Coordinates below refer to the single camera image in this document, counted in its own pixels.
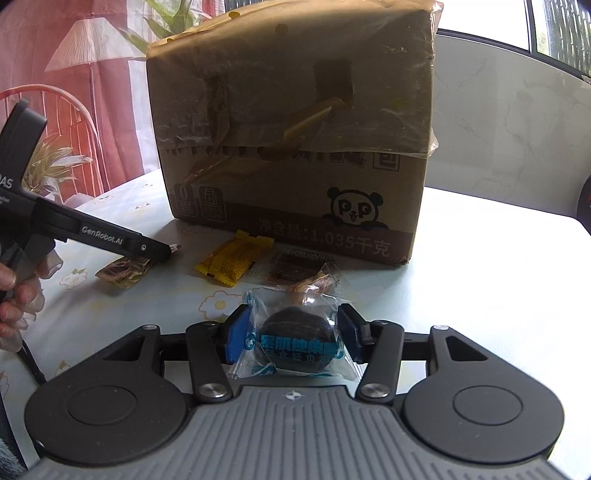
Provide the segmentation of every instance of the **floral tablecloth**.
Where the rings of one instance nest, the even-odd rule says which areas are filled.
[[[79,209],[182,248],[119,290],[95,277],[117,255],[59,243],[64,266],[43,282],[46,306],[24,332],[48,379],[140,325],[176,333],[224,319],[253,286],[225,288],[195,272],[232,233],[173,219],[159,170]],[[572,478],[591,474],[589,399],[580,389],[588,358],[584,343],[576,345],[589,318],[591,237],[576,220],[425,189],[408,265],[337,263],[349,284],[346,297],[364,318],[393,320],[410,332],[450,325],[551,388],[566,421],[550,459]],[[166,377],[190,391],[185,367],[167,365]],[[423,362],[403,362],[398,391],[422,377]],[[0,352],[0,392],[29,465],[37,456],[22,418],[34,390],[15,355]]]

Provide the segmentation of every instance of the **marble wall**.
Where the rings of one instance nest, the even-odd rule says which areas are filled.
[[[574,216],[591,175],[591,85],[501,48],[437,36],[426,184]]]

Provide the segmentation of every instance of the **green leaves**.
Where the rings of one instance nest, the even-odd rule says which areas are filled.
[[[160,15],[162,20],[164,20],[164,23],[167,24],[169,28],[172,28],[173,16],[174,16],[173,11],[170,11],[164,5],[160,5],[156,0],[144,0],[144,2],[146,2],[149,6],[151,6],[154,9],[154,11],[158,15]]]
[[[170,30],[173,32],[173,34],[177,35],[179,33],[183,33],[186,30],[185,22],[189,16],[189,8],[191,8],[191,0],[188,2],[186,0],[180,1],[178,10],[174,14],[173,22],[170,25]]]
[[[148,53],[147,40],[144,40],[130,28],[118,28],[117,30],[119,30],[119,33],[121,33],[121,35],[123,35],[123,37],[135,48],[137,48],[141,53],[143,53],[144,55]]]
[[[169,37],[173,34],[169,30],[166,30],[166,28],[156,22],[156,20],[153,18],[144,17],[144,20],[146,20],[146,23],[150,26],[150,29],[154,32],[154,35],[160,39]]]
[[[144,0],[144,2],[162,19],[162,21],[158,21],[151,17],[144,17],[150,30],[160,40],[183,33],[188,28],[199,25],[204,18],[211,18],[204,12],[192,12],[191,4],[193,0],[180,0],[176,12],[165,5],[161,5],[158,3],[158,0]],[[148,53],[148,41],[143,39],[138,33],[130,28],[119,28],[118,30],[129,43],[144,54]]]

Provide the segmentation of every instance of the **dried plant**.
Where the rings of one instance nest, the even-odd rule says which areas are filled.
[[[23,188],[42,196],[52,193],[61,200],[60,183],[75,180],[72,168],[92,161],[85,155],[72,155],[72,147],[59,147],[62,143],[58,134],[39,140],[22,178]]]

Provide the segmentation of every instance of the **red chair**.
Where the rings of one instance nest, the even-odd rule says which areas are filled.
[[[60,183],[61,200],[76,193],[97,197],[105,192],[99,165],[103,152],[90,112],[73,95],[50,85],[21,85],[0,93],[0,125],[6,123],[12,107],[23,97],[29,106],[47,118],[45,135],[59,134],[73,155],[85,155],[92,162],[72,168],[75,180]]]

